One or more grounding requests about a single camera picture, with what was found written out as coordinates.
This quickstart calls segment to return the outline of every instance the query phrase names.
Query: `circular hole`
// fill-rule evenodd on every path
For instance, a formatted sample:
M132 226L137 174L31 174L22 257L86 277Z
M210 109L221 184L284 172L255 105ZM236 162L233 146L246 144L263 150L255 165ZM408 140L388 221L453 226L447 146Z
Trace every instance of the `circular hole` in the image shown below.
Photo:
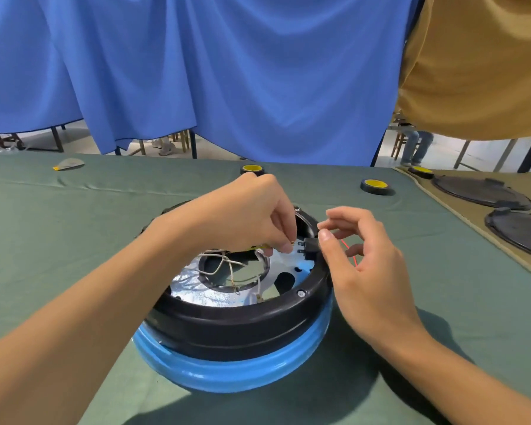
M291 288L293 288L293 285L295 285L295 276L287 272L279 273L273 285L276 287L279 295L283 295L287 291L290 291Z

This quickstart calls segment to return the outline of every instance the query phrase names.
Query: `fingernail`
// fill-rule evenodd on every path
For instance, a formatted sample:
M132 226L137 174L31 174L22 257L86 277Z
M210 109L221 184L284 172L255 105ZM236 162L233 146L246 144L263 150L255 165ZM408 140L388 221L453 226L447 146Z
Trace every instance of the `fingernail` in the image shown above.
M291 243L285 243L279 251L281 253L291 253L293 251L293 245Z
M319 231L319 240L327 241L330 240L334 235L326 228L323 228Z

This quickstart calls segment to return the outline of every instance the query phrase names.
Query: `hand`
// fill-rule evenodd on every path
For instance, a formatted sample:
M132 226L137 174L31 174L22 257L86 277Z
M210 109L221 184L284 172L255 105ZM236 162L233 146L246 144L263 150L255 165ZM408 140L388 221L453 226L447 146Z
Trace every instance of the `hand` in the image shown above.
M426 334L415 308L405 260L368 210L337 207L319 223L319 245L331 271L336 300L354 331L375 350L410 334ZM340 239L358 235L345 253ZM354 267L348 257L363 255Z
M267 244L290 253L290 242L297 239L295 209L271 174L256 177L246 173L160 216L152 225L165 229L172 219L188 224L203 250L242 251Z

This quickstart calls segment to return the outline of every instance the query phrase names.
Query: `green tablecloth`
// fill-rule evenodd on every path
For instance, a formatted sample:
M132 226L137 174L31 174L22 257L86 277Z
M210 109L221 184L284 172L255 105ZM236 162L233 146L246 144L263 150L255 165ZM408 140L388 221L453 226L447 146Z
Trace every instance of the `green tablecloth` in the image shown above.
M62 158L0 155L0 336L124 247L162 209L224 185L240 167L83 155L80 169L52 170ZM265 168L318 219L337 205L372 210L405 254L432 334L531 397L531 273L391 169ZM361 191L368 177L388 182L396 194ZM189 393L151 371L130 343L81 423L431 423L394 391L441 423L336 312L301 368L241 394Z

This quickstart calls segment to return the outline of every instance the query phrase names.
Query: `forearm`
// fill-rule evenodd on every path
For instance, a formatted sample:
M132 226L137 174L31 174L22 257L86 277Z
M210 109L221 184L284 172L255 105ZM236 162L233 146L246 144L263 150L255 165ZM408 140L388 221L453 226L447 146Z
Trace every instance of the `forearm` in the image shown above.
M1 339L0 423L77 423L191 238L146 231Z
M382 354L454 425L531 424L531 400L427 334Z

